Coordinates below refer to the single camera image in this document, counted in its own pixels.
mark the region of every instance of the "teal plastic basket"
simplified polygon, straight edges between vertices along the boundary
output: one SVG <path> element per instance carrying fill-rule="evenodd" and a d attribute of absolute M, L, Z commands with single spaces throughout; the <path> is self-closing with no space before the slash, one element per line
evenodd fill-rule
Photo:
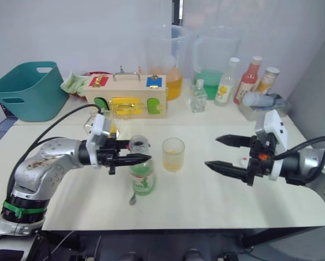
<path fill-rule="evenodd" d="M 0 79 L 0 102 L 22 121 L 47 121 L 69 97 L 53 61 L 20 64 Z"/>

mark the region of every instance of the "glass bottle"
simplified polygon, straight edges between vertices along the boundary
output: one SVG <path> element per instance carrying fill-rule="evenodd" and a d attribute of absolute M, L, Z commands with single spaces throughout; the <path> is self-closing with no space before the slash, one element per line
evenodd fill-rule
<path fill-rule="evenodd" d="M 232 89 L 236 83 L 236 66 L 239 62 L 239 58 L 230 58 L 229 67 L 223 74 L 222 79 L 219 83 L 216 99 L 214 100 L 215 105 L 226 106 L 229 102 Z"/>
<path fill-rule="evenodd" d="M 141 135 L 133 136 L 129 147 L 131 153 L 141 153 L 149 155 L 149 143 L 146 137 Z M 149 194 L 154 187 L 154 164 L 151 159 L 144 163 L 130 166 L 132 178 L 132 187 L 137 195 L 143 196 Z"/>
<path fill-rule="evenodd" d="M 207 93 L 204 90 L 204 80 L 198 79 L 193 85 L 189 95 L 189 105 L 193 113 L 200 113 L 205 110 Z"/>
<path fill-rule="evenodd" d="M 260 56 L 254 56 L 253 61 L 250 63 L 247 72 L 245 72 L 241 78 L 241 82 L 238 86 L 236 95 L 234 97 L 234 102 L 240 104 L 243 96 L 246 92 L 251 91 L 258 79 L 258 70 L 262 58 Z"/>

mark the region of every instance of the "green cable tie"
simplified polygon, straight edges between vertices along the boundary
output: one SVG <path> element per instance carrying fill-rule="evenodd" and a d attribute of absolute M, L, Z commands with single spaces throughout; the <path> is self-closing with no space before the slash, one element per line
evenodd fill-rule
<path fill-rule="evenodd" d="M 11 210 L 12 212 L 15 212 L 15 216 L 17 218 L 20 218 L 24 214 L 37 214 L 42 213 L 46 210 L 46 208 L 19 208 L 6 201 L 4 201 L 3 207 Z"/>

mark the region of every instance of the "orange bottle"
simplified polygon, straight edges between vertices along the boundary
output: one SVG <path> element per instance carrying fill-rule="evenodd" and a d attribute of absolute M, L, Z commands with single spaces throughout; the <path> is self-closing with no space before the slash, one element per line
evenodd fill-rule
<path fill-rule="evenodd" d="M 240 104 L 246 92 L 251 91 L 254 84 L 256 83 L 256 80 L 258 79 L 258 70 L 261 61 L 262 58 L 260 56 L 254 56 L 253 61 L 250 63 L 247 72 L 243 74 L 236 95 L 234 97 L 234 102 L 236 104 Z"/>

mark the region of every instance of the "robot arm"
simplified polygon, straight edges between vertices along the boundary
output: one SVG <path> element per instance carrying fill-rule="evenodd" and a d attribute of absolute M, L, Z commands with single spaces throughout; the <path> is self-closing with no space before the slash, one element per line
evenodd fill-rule
<path fill-rule="evenodd" d="M 323 150 L 302 149 L 284 159 L 275 156 L 287 150 L 287 130 L 278 113 L 273 110 L 257 122 L 256 136 L 225 135 L 216 140 L 228 146 L 249 147 L 247 169 L 223 161 L 207 161 L 212 170 L 228 177 L 238 178 L 252 186 L 254 177 L 268 176 L 271 180 L 284 177 L 288 184 L 303 185 L 318 193 L 325 201 L 325 165 L 319 175 L 315 170 L 322 160 Z"/>
<path fill-rule="evenodd" d="M 69 170 L 106 166 L 112 175 L 116 166 L 151 158 L 143 154 L 121 157 L 119 152 L 128 148 L 129 140 L 116 140 L 116 135 L 109 133 L 110 126 L 109 120 L 97 114 L 87 141 L 50 140 L 18 166 L 15 186 L 0 216 L 0 260 L 34 260 L 47 205 Z"/>

